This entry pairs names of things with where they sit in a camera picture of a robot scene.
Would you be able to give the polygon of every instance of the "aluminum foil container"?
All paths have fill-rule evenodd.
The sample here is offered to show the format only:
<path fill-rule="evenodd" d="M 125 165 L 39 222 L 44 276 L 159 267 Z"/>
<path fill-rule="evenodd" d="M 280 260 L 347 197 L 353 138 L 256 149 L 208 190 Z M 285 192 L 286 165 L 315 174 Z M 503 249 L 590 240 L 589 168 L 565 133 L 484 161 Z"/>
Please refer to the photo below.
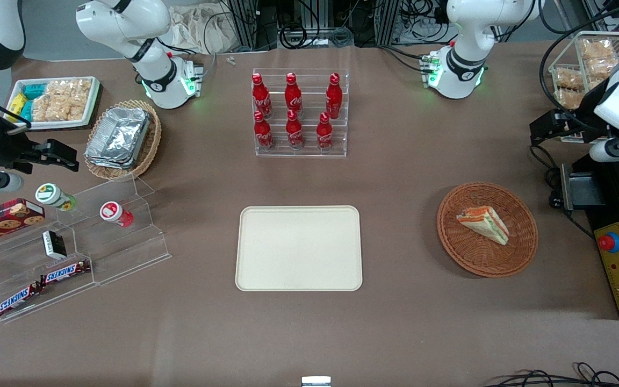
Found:
<path fill-rule="evenodd" d="M 108 110 L 85 149 L 85 157 L 102 167 L 130 169 L 137 162 L 149 121 L 149 113 L 142 109 Z"/>

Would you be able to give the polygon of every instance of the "cloth bag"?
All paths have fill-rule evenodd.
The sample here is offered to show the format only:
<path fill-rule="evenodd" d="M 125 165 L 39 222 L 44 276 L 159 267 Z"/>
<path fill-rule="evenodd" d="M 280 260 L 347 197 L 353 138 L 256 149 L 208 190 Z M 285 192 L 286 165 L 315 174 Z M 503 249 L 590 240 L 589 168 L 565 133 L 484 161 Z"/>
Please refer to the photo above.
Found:
<path fill-rule="evenodd" d="M 194 5 L 172 5 L 171 29 L 174 37 L 170 45 L 174 47 L 193 49 L 203 54 L 230 51 L 239 45 L 238 37 L 233 30 L 233 15 L 226 11 L 221 3 L 202 3 Z M 216 15 L 207 24 L 212 15 Z M 204 44 L 204 27 L 207 27 Z"/>

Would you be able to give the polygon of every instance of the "small bottle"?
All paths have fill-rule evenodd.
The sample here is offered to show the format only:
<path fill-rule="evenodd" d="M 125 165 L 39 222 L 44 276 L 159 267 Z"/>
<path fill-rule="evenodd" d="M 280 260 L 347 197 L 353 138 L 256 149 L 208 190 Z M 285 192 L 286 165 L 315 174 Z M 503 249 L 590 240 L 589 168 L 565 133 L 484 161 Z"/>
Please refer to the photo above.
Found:
<path fill-rule="evenodd" d="M 343 91 L 339 83 L 341 83 L 339 74 L 332 73 L 329 77 L 329 88 L 326 90 L 326 111 L 329 112 L 331 120 L 337 119 L 341 114 Z"/>
<path fill-rule="evenodd" d="M 299 151 L 305 147 L 305 139 L 303 139 L 303 126 L 298 120 L 298 113 L 296 110 L 288 110 L 288 122 L 285 123 L 285 130 L 288 132 L 290 149 Z"/>
<path fill-rule="evenodd" d="M 270 151 L 273 149 L 273 137 L 271 135 L 271 127 L 264 119 L 264 114 L 257 110 L 255 112 L 255 135 L 260 149 Z"/>
<path fill-rule="evenodd" d="M 331 152 L 331 146 L 334 144 L 332 140 L 333 133 L 334 128 L 329 123 L 329 113 L 324 112 L 320 114 L 319 125 L 316 126 L 316 141 L 320 152 Z"/>
<path fill-rule="evenodd" d="M 35 199 L 44 205 L 53 206 L 61 211 L 70 211 L 76 205 L 76 198 L 61 191 L 58 185 L 52 183 L 45 183 L 37 188 Z"/>
<path fill-rule="evenodd" d="M 271 96 L 269 95 L 269 90 L 262 82 L 260 73 L 253 74 L 253 98 L 255 99 L 257 109 L 264 114 L 265 118 L 270 118 L 272 114 Z"/>
<path fill-rule="evenodd" d="M 116 202 L 106 202 L 99 210 L 99 216 L 106 222 L 116 223 L 122 227 L 128 227 L 133 224 L 133 213 Z"/>
<path fill-rule="evenodd" d="M 297 84 L 295 73 L 288 73 L 285 76 L 285 105 L 288 110 L 295 110 L 298 118 L 303 114 L 303 93 Z"/>

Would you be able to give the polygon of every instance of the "black small box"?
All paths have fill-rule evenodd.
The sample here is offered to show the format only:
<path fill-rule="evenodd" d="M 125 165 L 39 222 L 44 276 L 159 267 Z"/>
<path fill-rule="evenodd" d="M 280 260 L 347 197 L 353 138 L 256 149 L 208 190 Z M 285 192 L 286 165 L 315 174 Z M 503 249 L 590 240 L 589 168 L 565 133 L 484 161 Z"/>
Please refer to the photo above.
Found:
<path fill-rule="evenodd" d="M 66 259 L 66 245 L 63 243 L 63 237 L 54 231 L 45 231 L 42 234 L 42 239 L 45 242 L 45 253 L 47 257 L 55 260 Z"/>

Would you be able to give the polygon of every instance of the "coca-cola bottle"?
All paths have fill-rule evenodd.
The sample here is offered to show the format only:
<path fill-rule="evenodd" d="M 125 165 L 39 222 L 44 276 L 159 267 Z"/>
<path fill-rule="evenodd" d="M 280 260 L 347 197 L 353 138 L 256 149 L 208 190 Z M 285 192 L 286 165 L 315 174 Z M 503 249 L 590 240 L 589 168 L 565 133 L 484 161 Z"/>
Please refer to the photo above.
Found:
<path fill-rule="evenodd" d="M 297 84 L 295 73 L 288 73 L 285 76 L 285 105 L 288 110 L 295 110 L 298 118 L 303 115 L 303 93 Z"/>
<path fill-rule="evenodd" d="M 333 145 L 332 134 L 334 128 L 329 123 L 329 113 L 324 112 L 319 115 L 319 125 L 316 126 L 316 141 L 319 145 L 319 151 L 322 153 L 331 152 Z"/>
<path fill-rule="evenodd" d="M 253 74 L 253 98 L 255 99 L 255 106 L 260 112 L 264 114 L 265 118 L 271 117 L 271 96 L 269 90 L 262 82 L 262 76 L 260 73 Z"/>
<path fill-rule="evenodd" d="M 271 127 L 264 119 L 264 114 L 257 110 L 255 112 L 255 135 L 257 143 L 260 144 L 260 149 L 270 151 L 273 149 L 273 137 L 271 136 Z"/>
<path fill-rule="evenodd" d="M 339 74 L 332 73 L 329 77 L 329 88 L 326 90 L 326 111 L 329 113 L 331 120 L 338 118 L 341 113 L 343 91 L 339 83 L 341 83 Z"/>
<path fill-rule="evenodd" d="M 298 113 L 296 110 L 288 110 L 288 122 L 285 123 L 285 131 L 288 133 L 290 149 L 299 151 L 305 147 L 305 139 L 303 139 L 303 126 L 298 120 Z"/>

